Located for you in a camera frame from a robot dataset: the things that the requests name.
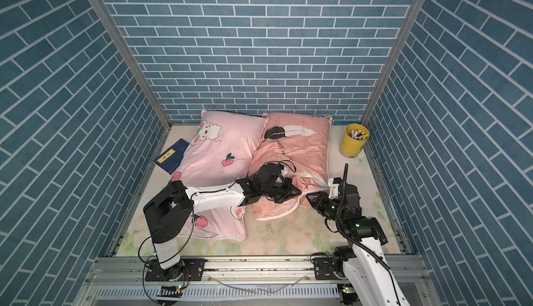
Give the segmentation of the light pink bunny pillow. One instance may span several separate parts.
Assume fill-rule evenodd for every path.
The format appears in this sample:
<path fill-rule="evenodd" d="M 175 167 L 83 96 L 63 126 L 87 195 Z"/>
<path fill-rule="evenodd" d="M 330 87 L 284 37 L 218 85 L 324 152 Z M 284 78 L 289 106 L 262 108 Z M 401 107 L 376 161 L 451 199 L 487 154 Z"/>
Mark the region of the light pink bunny pillow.
<path fill-rule="evenodd" d="M 172 180 L 202 188 L 246 177 L 267 121 L 265 117 L 202 111 L 201 122 Z M 243 241 L 247 238 L 244 213 L 243 207 L 231 206 L 203 212 L 195 209 L 194 222 L 187 223 L 180 234 Z"/>

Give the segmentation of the salmon pink feather pillow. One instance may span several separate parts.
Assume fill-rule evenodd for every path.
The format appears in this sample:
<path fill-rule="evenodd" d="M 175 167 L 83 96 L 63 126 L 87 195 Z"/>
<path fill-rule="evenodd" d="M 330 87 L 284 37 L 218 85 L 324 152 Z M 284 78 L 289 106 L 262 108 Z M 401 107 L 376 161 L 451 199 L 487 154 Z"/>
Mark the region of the salmon pink feather pillow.
<path fill-rule="evenodd" d="M 281 162 L 286 177 L 302 192 L 284 203 L 274 203 L 265 197 L 254 203 L 254 218 L 266 221 L 284 217 L 300 206 L 309 208 L 307 194 L 329 189 L 328 146 L 333 120 L 330 116 L 289 113 L 270 113 L 263 117 L 267 123 L 262 142 L 248 173 L 255 173 L 264 164 Z"/>

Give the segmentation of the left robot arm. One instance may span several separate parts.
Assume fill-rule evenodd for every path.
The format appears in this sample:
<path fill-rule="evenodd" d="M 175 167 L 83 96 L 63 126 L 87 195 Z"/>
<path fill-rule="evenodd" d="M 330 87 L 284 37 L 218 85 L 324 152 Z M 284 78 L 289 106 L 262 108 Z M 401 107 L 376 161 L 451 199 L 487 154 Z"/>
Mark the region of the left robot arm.
<path fill-rule="evenodd" d="M 182 181 L 168 183 L 143 207 L 160 268 L 183 266 L 183 247 L 177 247 L 173 240 L 188 222 L 194 222 L 194 214 L 222 207 L 240 208 L 262 197 L 284 203 L 301 196 L 292 179 L 284 175 L 285 168 L 282 163 L 267 163 L 252 176 L 209 188 L 187 187 Z"/>

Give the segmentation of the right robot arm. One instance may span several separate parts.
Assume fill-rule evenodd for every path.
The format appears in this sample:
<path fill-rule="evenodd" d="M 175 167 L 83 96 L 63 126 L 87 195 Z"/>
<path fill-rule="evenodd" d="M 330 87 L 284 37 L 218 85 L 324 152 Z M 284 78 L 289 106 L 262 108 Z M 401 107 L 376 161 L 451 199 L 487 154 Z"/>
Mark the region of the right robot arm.
<path fill-rule="evenodd" d="M 348 246 L 335 249 L 332 261 L 334 272 L 350 282 L 359 302 L 409 305 L 385 259 L 382 246 L 387 238 L 380 223 L 362 214 L 358 188 L 336 178 L 329 191 L 310 193 L 306 198 L 348 241 Z"/>

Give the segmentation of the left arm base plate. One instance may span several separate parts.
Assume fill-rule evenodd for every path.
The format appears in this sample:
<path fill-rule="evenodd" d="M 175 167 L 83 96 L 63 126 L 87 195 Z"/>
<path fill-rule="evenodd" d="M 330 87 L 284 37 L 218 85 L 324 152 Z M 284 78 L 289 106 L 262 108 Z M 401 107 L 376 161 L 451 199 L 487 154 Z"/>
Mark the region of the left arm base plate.
<path fill-rule="evenodd" d="M 150 260 L 144 279 L 148 282 L 201 281 L 205 263 L 202 258 L 182 258 L 178 264 L 163 269 L 157 259 Z"/>

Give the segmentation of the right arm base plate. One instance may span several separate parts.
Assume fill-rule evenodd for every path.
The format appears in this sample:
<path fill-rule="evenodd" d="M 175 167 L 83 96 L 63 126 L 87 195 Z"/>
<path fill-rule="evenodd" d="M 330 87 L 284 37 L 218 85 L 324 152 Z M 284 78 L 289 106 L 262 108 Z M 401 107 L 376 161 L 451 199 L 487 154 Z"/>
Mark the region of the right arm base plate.
<path fill-rule="evenodd" d="M 345 280 L 346 277 L 335 268 L 335 263 L 328 257 L 314 257 L 311 260 L 316 280 Z"/>

